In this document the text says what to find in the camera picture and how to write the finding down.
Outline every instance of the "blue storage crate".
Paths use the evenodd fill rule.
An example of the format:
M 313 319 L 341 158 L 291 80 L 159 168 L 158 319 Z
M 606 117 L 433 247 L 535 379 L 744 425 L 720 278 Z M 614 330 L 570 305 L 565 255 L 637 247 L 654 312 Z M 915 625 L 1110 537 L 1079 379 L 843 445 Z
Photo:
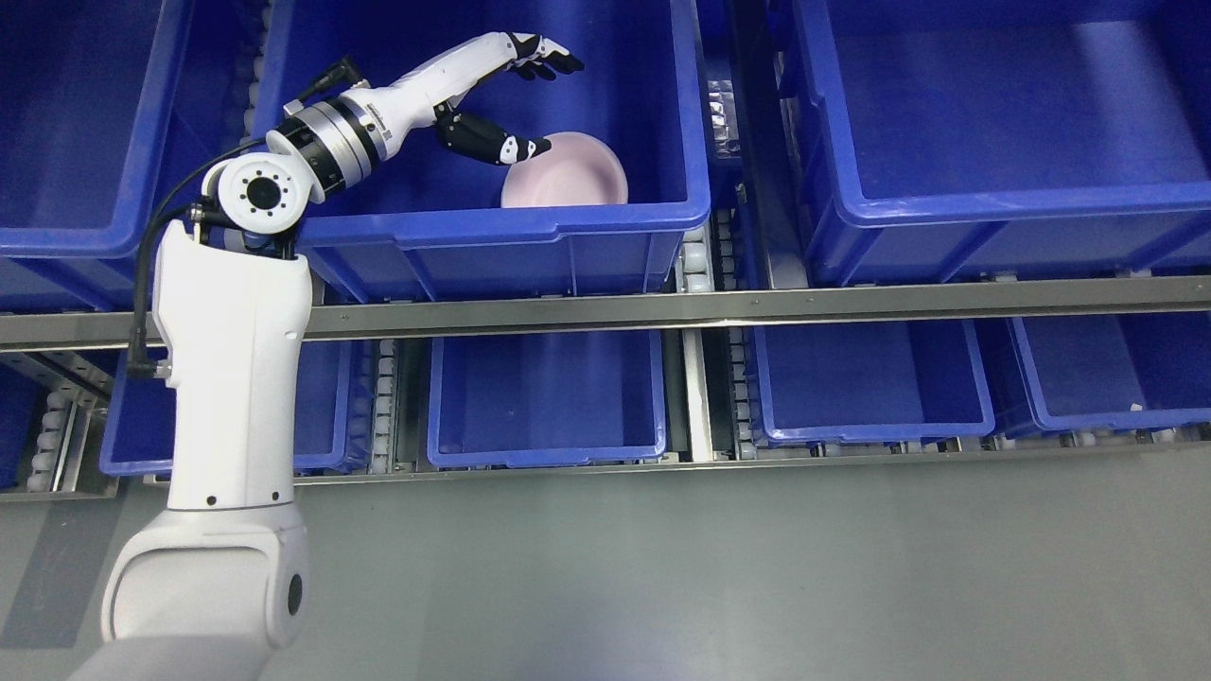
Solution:
M 665 384 L 656 331 L 434 340 L 429 460 L 438 468 L 659 458 Z
M 980 321 L 998 430 L 1150 430 L 1211 422 L 1211 315 Z
M 773 23 L 816 284 L 1211 264 L 1207 0 L 784 0 Z
M 155 193 L 243 132 L 260 5 L 0 5 L 0 310 L 130 309 Z
M 769 286 L 748 204 L 733 219 L 736 276 Z M 767 259 L 785 253 L 767 239 Z M 992 431 L 970 320 L 756 326 L 745 330 L 753 437 L 762 445 L 929 442 Z
M 414 131 L 397 159 L 314 206 L 303 224 L 300 252 L 350 299 L 655 291 L 683 231 L 710 212 L 689 0 L 282 0 L 269 30 L 254 126 L 262 133 L 343 55 L 383 86 L 486 32 L 550 35 L 584 59 L 584 73 L 553 82 L 500 74 L 461 108 L 520 135 L 592 135 L 627 173 L 626 206 L 501 210 L 505 168 Z
M 17 468 L 33 434 L 42 388 L 0 366 L 0 490 L 17 483 Z
M 162 350 L 154 351 L 156 359 Z M 294 468 L 349 473 L 369 462 L 374 420 L 372 344 L 304 343 L 294 404 Z M 172 471 L 177 395 L 162 380 L 126 376 L 117 367 L 101 470 L 108 475 Z

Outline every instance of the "circular joint cover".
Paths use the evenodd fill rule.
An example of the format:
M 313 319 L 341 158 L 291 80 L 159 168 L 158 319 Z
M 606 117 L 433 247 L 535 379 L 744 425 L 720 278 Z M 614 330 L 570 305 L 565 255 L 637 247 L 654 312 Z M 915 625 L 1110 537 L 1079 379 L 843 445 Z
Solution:
M 246 154 L 223 168 L 218 199 L 242 229 L 279 234 L 303 217 L 312 184 L 308 170 L 291 155 Z

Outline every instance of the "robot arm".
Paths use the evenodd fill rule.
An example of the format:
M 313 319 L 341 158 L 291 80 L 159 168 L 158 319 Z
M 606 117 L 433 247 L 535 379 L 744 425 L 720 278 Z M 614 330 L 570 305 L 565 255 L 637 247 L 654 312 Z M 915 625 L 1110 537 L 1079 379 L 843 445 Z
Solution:
M 265 141 L 271 151 L 293 156 L 311 168 L 315 184 L 310 199 L 316 204 L 357 184 L 395 156 L 409 132 L 434 125 L 438 139 L 450 150 L 510 165 L 550 149 L 550 142 L 510 135 L 457 109 L 467 92 L 497 73 L 511 70 L 523 79 L 553 80 L 551 69 L 570 74 L 584 69 L 584 64 L 559 44 L 528 33 L 487 33 L 385 87 L 369 87 L 356 67 L 342 59 L 329 73 L 354 80 L 354 86 L 310 107 L 304 107 L 302 98 L 294 99 L 285 107 L 287 119 Z
M 292 477 L 298 357 L 311 309 L 306 258 L 293 248 L 303 212 L 363 179 L 418 127 L 440 124 L 447 147 L 493 164 L 540 154 L 546 141 L 510 136 L 457 107 L 495 73 L 550 80 L 551 68 L 584 65 L 556 42 L 510 33 L 465 42 L 380 88 L 342 59 L 300 99 L 338 76 L 352 87 L 310 107 L 292 102 L 266 136 L 269 153 L 208 170 L 189 210 L 191 231 L 153 218 L 167 223 L 153 314 L 170 355 L 159 367 L 145 361 L 136 322 L 128 368 L 154 371 L 177 390 L 168 508 L 119 555 L 102 601 L 107 643 L 74 681 L 253 680 L 291 645 L 310 579 Z M 241 230 L 247 252 L 210 247 L 212 227 Z M 140 263 L 148 244 L 154 239 L 140 242 Z

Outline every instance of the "metal rail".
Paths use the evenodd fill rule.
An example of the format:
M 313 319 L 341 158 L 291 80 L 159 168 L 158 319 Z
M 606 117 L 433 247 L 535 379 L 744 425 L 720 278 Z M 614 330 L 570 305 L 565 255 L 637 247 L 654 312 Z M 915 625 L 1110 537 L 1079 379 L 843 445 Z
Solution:
M 1195 310 L 1211 310 L 1211 276 L 326 305 L 312 308 L 306 339 Z M 122 348 L 130 322 L 131 313 L 0 316 L 0 353 Z

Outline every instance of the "concrete floor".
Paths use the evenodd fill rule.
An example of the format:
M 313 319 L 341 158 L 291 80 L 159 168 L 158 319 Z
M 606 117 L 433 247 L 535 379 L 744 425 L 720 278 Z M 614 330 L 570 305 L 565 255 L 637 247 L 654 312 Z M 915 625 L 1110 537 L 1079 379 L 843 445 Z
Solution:
M 163 505 L 0 505 L 0 677 L 64 679 Z M 306 488 L 265 679 L 1206 679 L 1211 456 Z M 87 608 L 81 607 L 87 601 Z

